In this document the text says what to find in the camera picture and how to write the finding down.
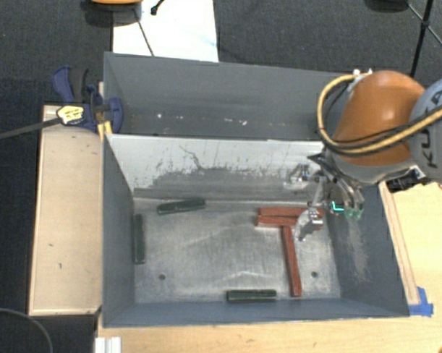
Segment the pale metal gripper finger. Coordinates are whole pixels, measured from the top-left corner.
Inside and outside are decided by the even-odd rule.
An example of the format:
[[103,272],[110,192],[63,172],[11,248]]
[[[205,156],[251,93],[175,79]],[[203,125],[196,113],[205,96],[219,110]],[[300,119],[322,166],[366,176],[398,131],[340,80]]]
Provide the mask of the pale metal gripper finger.
[[309,220],[309,219],[313,219],[313,220],[315,220],[315,219],[323,219],[323,214],[319,210],[317,210],[317,209],[308,208],[307,210],[305,210],[299,216],[299,218],[297,219],[297,222],[298,221],[306,221],[306,220]]
[[307,235],[312,234],[315,231],[318,231],[323,226],[323,219],[309,219],[306,221],[298,221],[298,236],[297,239],[300,242],[303,242]]

